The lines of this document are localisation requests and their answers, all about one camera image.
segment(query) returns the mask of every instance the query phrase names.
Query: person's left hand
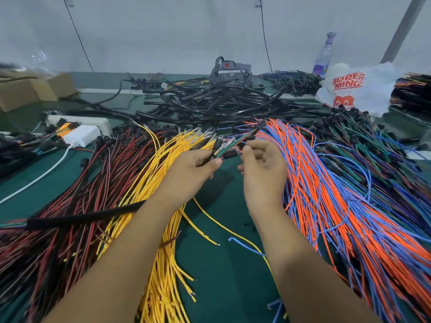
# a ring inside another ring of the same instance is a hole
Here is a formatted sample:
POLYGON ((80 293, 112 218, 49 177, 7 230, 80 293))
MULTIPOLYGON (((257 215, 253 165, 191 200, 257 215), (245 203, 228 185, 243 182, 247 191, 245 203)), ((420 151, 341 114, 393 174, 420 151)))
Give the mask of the person's left hand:
POLYGON ((182 153, 168 169, 153 196, 164 198, 175 206, 175 209, 187 203, 208 178, 213 178, 214 172, 222 165, 223 160, 215 158, 202 167, 197 167, 210 155, 211 151, 205 149, 182 153))

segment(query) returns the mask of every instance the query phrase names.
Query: cardboard box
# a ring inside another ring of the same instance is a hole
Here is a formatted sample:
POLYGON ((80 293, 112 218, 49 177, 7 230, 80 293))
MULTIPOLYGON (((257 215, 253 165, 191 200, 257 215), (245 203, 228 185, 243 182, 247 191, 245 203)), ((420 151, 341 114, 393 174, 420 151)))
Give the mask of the cardboard box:
POLYGON ((41 101, 58 101, 60 97, 68 97, 78 92, 73 86, 72 77, 67 72, 42 78, 33 71, 0 70, 0 76, 11 78, 38 77, 38 79, 29 79, 29 81, 41 101))
POLYGON ((0 109, 9 112, 39 101, 31 81, 8 81, 0 78, 0 109))

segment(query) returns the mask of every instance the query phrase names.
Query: person's right hand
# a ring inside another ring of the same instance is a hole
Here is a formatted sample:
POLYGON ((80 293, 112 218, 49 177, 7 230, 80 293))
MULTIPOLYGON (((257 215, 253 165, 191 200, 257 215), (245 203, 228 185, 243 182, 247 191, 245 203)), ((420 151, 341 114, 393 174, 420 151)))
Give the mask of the person's right hand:
POLYGON ((251 140, 243 148, 244 196, 251 214, 279 209, 287 179, 287 163, 278 147, 269 141, 251 140))

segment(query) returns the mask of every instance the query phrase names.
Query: forearm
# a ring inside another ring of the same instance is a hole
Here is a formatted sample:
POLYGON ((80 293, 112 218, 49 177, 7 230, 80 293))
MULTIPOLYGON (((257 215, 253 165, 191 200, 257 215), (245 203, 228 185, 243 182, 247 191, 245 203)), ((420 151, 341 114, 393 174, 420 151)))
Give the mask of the forearm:
POLYGON ((381 323, 319 256, 282 207, 251 216, 292 323, 381 323))
POLYGON ((151 197, 43 323, 132 322, 176 208, 151 197))

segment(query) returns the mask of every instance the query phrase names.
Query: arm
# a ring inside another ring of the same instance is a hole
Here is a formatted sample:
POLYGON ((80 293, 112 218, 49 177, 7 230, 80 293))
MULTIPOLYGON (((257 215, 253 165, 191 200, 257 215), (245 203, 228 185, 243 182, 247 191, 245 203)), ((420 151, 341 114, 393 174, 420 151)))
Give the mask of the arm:
POLYGON ((378 323, 380 319, 326 264, 284 211, 286 161, 271 142, 244 146, 244 195, 292 323, 378 323))
POLYGON ((133 322, 171 216, 199 191, 222 163, 221 159, 215 159, 197 168, 210 154, 207 150, 189 151, 175 160, 159 188, 110 244, 105 255, 43 323, 133 322))

